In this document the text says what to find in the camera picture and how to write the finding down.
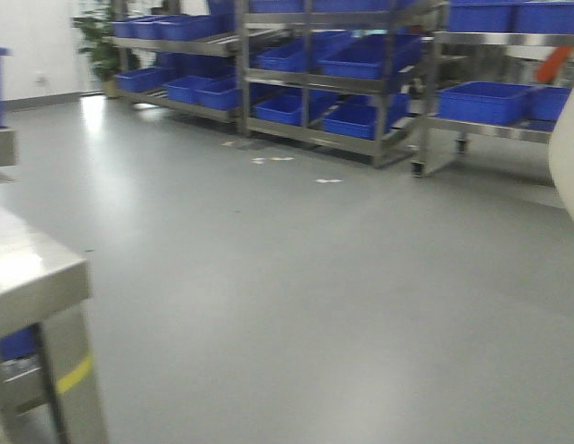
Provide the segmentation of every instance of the shelf rack leg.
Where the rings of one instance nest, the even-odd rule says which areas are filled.
[[[426,77],[426,93],[422,113],[419,152],[416,158],[412,161],[412,175],[416,178],[421,178],[426,175],[431,136],[428,117],[434,111],[434,96],[436,94],[436,83],[438,82],[442,53],[443,45],[434,41],[427,67],[428,74]]]
[[[61,443],[107,444],[82,308],[72,307],[44,320],[37,338]]]

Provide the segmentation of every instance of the gray floor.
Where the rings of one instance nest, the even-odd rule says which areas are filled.
[[[574,227],[544,147],[474,139],[416,180],[182,120],[9,116],[0,203],[92,261],[113,444],[574,444]]]

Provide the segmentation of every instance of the yellow tape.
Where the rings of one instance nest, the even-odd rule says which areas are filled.
[[[56,392],[59,395],[67,393],[78,385],[92,371],[93,358],[88,354],[68,375],[61,377],[56,383]]]

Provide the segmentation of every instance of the white object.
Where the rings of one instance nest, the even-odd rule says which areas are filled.
[[[557,190],[574,219],[574,89],[549,142],[549,165]]]

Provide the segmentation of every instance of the metal cart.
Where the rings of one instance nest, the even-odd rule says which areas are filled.
[[[412,161],[412,174],[417,177],[428,176],[434,171],[447,167],[467,153],[469,134],[499,137],[515,141],[549,143],[552,132],[535,128],[535,122],[521,120],[509,126],[488,125],[459,120],[439,118],[434,112],[436,85],[439,68],[443,59],[443,45],[447,43],[484,46],[574,46],[572,34],[517,34],[496,32],[437,32],[429,57],[426,96],[424,99],[424,117],[421,121],[421,139],[419,153]],[[433,159],[435,147],[431,146],[431,130],[449,130],[458,134],[456,153],[449,158]]]
[[[391,93],[399,84],[416,77],[422,66],[405,69],[395,81],[392,79],[391,57],[385,63],[384,75],[381,80],[348,79],[325,76],[313,72],[290,73],[271,71],[250,67],[249,37],[259,29],[289,29],[302,33],[305,40],[308,64],[311,66],[311,34],[313,30],[387,30],[387,47],[392,54],[393,31],[408,24],[415,24],[417,17],[433,11],[440,6],[439,0],[419,0],[409,7],[392,12],[354,12],[354,13],[319,13],[312,12],[312,0],[305,1],[303,13],[251,13],[248,0],[238,0],[238,19],[241,32],[242,66],[241,87],[243,91],[244,120],[242,131],[250,135],[253,131],[272,134],[313,145],[322,145],[356,154],[368,155],[375,167],[381,167],[398,160],[412,156],[407,149],[397,149],[397,146],[408,137],[417,127],[417,118],[402,120],[402,124],[390,133],[384,135],[387,108],[390,104]],[[272,121],[262,120],[251,116],[250,83],[270,83],[276,85],[295,86],[303,90],[303,119],[302,126],[291,126]],[[338,135],[321,129],[320,123],[310,121],[309,104],[310,89],[332,91],[338,93],[363,94],[374,96],[378,102],[377,129],[378,136],[374,140],[364,140],[355,137]]]

